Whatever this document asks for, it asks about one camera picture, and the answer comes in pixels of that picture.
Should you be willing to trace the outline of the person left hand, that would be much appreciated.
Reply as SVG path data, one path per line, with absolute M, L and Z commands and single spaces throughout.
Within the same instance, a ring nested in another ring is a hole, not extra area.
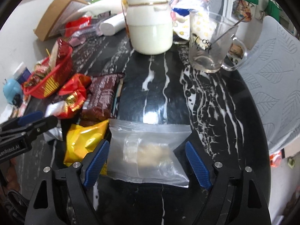
M 17 173 L 16 173 L 15 165 L 13 163 L 10 164 L 10 167 L 7 170 L 6 180 L 7 180 L 7 185 L 6 185 L 7 189 L 20 191 L 20 184 L 18 183 Z

